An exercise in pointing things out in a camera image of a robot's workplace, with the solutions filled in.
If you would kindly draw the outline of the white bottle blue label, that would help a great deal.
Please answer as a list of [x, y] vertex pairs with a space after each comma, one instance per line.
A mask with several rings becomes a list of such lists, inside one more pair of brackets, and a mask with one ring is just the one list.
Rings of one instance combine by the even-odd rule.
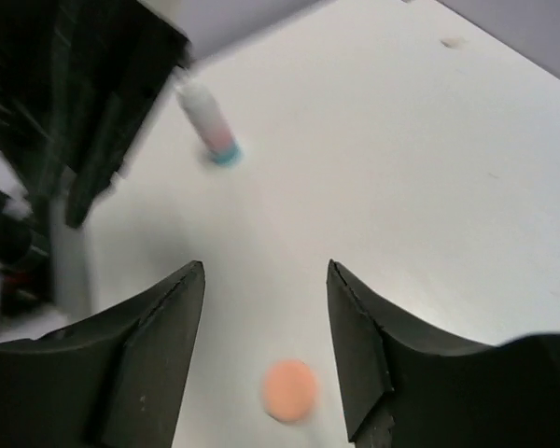
[[177, 98], [210, 161], [217, 165], [232, 163], [240, 147], [213, 93], [203, 84], [187, 80], [177, 91]]

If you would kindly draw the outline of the plain pink powder puff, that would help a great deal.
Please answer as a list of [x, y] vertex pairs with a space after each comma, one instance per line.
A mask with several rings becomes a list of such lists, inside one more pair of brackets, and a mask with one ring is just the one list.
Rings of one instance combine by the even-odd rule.
[[298, 359], [282, 359], [266, 370], [261, 402], [272, 419], [294, 425], [305, 421], [315, 409], [318, 385], [314, 371]]

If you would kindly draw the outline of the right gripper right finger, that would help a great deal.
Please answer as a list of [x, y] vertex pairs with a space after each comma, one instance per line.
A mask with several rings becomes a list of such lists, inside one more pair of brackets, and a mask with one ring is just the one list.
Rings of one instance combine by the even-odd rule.
[[331, 261], [329, 322], [357, 447], [560, 447], [560, 334], [486, 345], [439, 329]]

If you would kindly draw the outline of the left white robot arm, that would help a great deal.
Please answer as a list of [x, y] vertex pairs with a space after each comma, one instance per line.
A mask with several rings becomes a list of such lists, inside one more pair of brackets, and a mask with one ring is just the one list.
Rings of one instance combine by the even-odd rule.
[[89, 315], [83, 225], [187, 36], [144, 1], [0, 1], [0, 330]]

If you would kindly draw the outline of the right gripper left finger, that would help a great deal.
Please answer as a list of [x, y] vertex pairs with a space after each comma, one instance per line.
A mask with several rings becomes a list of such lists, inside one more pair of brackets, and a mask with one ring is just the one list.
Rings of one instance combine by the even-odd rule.
[[171, 446], [204, 288], [193, 261], [97, 315], [0, 343], [0, 447]]

